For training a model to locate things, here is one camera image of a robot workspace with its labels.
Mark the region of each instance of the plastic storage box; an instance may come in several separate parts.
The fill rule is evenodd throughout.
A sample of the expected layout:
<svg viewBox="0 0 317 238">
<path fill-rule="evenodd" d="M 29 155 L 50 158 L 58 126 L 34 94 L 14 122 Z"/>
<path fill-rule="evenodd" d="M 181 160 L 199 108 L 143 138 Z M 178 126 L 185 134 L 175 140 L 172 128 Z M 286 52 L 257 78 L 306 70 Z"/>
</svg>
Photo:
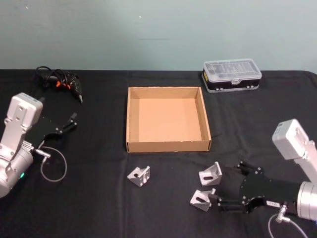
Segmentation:
<svg viewBox="0 0 317 238">
<path fill-rule="evenodd" d="M 262 74 L 252 59 L 230 59 L 204 63 L 202 74 L 208 92 L 253 90 Z"/>
</svg>

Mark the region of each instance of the table surface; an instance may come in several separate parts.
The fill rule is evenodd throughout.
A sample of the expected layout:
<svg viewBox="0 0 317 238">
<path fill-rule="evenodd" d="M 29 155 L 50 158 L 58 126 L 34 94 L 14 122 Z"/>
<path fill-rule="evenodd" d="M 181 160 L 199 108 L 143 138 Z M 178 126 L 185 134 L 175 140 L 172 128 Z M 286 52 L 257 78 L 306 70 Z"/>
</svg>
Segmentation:
<svg viewBox="0 0 317 238">
<path fill-rule="evenodd" d="M 51 142 L 66 156 L 68 172 L 61 183 L 40 174 L 36 157 L 8 196 L 0 199 L 0 237 L 42 238 L 245 238 L 269 237 L 267 221 L 277 210 L 258 208 L 249 215 L 203 212 L 189 204 L 202 188 L 198 171 L 219 161 L 234 166 L 246 160 L 272 179 L 308 180 L 299 166 L 285 161 L 271 137 L 281 121 L 296 118 L 317 140 L 317 76 L 306 71 L 263 71 L 254 91 L 209 94 L 199 72 L 75 71 L 84 103 L 69 92 L 44 92 L 32 83 L 32 70 L 0 70 L 0 116 L 13 95 L 45 96 L 42 115 L 63 124 L 73 112 L 78 127 Z M 130 86 L 201 86 L 211 129 L 209 152 L 128 154 L 125 148 L 126 104 Z M 46 166 L 48 173 L 58 167 Z M 126 176 L 151 167 L 142 188 Z M 234 196 L 238 179 L 224 175 L 218 191 Z M 309 237 L 316 224 L 294 218 Z M 275 237 L 301 237 L 290 224 L 272 224 Z"/>
</svg>

